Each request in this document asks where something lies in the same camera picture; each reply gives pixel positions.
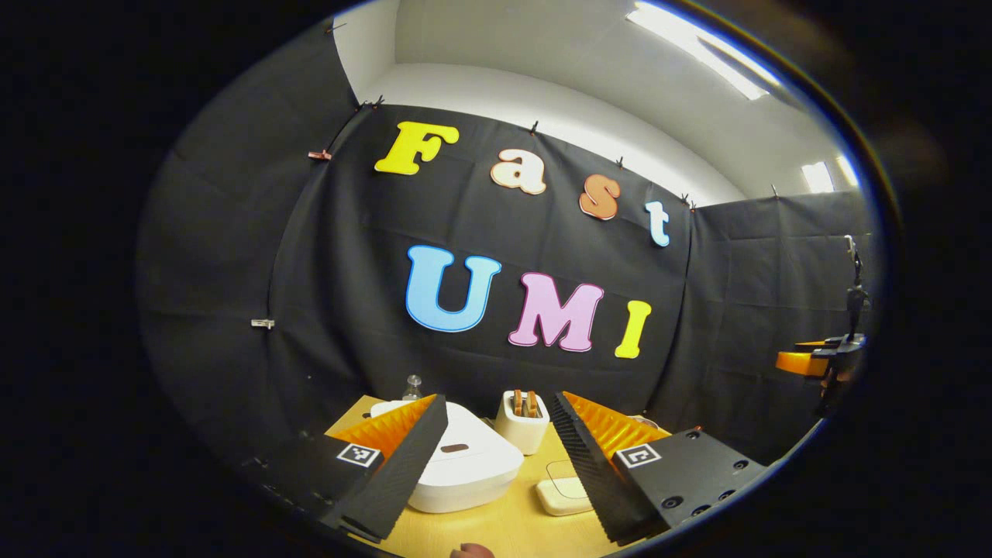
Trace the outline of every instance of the white container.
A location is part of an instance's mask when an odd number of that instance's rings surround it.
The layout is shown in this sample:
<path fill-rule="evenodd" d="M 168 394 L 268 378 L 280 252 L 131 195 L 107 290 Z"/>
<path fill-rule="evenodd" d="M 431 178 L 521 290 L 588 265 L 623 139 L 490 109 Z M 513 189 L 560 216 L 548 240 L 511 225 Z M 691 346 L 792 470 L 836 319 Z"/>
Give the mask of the white container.
<path fill-rule="evenodd" d="M 412 401 L 372 406 L 378 416 Z M 447 405 L 447 429 L 408 502 L 427 513 L 447 513 L 489 503 L 510 488 L 524 464 L 520 450 L 504 440 L 468 409 Z"/>
<path fill-rule="evenodd" d="M 535 395 L 535 397 L 538 398 L 541 416 L 538 418 L 519 417 L 513 414 L 513 391 L 504 391 L 499 411 L 496 413 L 496 422 L 493 424 L 496 432 L 516 446 L 525 456 L 538 453 L 545 432 L 548 432 L 548 408 L 545 407 L 545 402 L 540 395 Z"/>

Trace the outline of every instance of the ceiling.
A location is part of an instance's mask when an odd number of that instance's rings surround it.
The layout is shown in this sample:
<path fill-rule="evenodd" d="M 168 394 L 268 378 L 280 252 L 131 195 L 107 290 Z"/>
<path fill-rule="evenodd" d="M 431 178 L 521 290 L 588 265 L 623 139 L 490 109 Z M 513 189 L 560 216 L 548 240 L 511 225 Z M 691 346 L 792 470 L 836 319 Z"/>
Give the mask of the ceiling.
<path fill-rule="evenodd" d="M 633 0 L 401 0 L 396 63 L 529 75 L 608 102 L 694 151 L 748 198 L 806 194 L 801 165 L 835 142 L 784 94 L 748 100 L 691 55 L 626 21 Z"/>

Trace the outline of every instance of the ceiling light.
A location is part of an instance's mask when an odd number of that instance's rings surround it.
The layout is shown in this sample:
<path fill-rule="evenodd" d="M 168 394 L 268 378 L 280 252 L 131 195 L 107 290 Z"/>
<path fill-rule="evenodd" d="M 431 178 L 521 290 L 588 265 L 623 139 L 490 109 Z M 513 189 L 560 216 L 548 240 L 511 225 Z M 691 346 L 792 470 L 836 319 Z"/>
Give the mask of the ceiling light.
<path fill-rule="evenodd" d="M 803 165 L 803 176 L 809 184 L 809 191 L 815 194 L 833 192 L 833 181 L 826 170 L 826 163 L 820 161 L 812 165 Z"/>
<path fill-rule="evenodd" d="M 856 187 L 858 185 L 858 177 L 854 174 L 854 168 L 851 167 L 851 162 L 847 160 L 847 157 L 843 155 L 837 157 L 837 165 L 840 166 L 840 172 L 844 173 L 847 184 Z"/>
<path fill-rule="evenodd" d="M 640 25 L 655 35 L 658 35 L 662 39 L 665 39 L 666 41 L 679 47 L 683 51 L 686 51 L 698 61 L 707 65 L 711 70 L 717 72 L 738 91 L 744 93 L 744 96 L 748 99 L 754 100 L 763 95 L 767 95 L 768 91 L 762 89 L 758 85 L 755 85 L 754 82 L 742 75 L 739 71 L 731 68 L 727 63 L 722 61 L 714 53 L 704 47 L 700 41 L 710 43 L 712 46 L 733 57 L 762 79 L 767 80 L 769 83 L 775 85 L 779 84 L 779 81 L 775 79 L 775 77 L 772 76 L 767 70 L 762 68 L 761 65 L 751 60 L 724 41 L 709 33 L 706 33 L 696 25 L 647 2 L 635 2 L 634 6 L 637 9 L 627 14 L 627 19 L 629 21 Z"/>

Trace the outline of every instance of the table surface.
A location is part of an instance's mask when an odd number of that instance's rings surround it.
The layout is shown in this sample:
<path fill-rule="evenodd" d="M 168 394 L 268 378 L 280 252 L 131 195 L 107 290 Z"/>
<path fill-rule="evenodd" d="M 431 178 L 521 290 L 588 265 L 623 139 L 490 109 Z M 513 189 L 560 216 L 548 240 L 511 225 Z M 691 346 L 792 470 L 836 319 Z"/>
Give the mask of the table surface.
<path fill-rule="evenodd" d="M 365 420 L 363 413 L 381 402 L 382 399 L 362 396 L 325 434 L 331 436 L 358 424 Z M 464 542 L 481 544 L 497 558 L 592 558 L 616 552 L 620 547 L 606 538 L 594 511 L 556 517 L 541 506 L 535 485 L 549 478 L 548 463 L 567 459 L 555 426 L 549 424 L 541 449 L 524 457 L 517 477 L 498 499 L 451 513 L 424 513 L 407 506 L 389 538 L 381 543 L 349 536 L 410 558 L 447 558 Z"/>

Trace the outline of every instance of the clip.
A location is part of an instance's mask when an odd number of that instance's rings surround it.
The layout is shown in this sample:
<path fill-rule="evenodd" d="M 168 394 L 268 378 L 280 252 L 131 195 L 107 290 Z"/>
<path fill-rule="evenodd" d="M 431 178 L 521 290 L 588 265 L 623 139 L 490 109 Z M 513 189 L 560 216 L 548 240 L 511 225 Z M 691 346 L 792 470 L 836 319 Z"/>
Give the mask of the clip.
<path fill-rule="evenodd" d="M 331 154 L 327 153 L 326 149 L 323 151 L 310 151 L 307 153 L 307 156 L 315 161 L 330 161 L 330 158 L 332 157 Z"/>

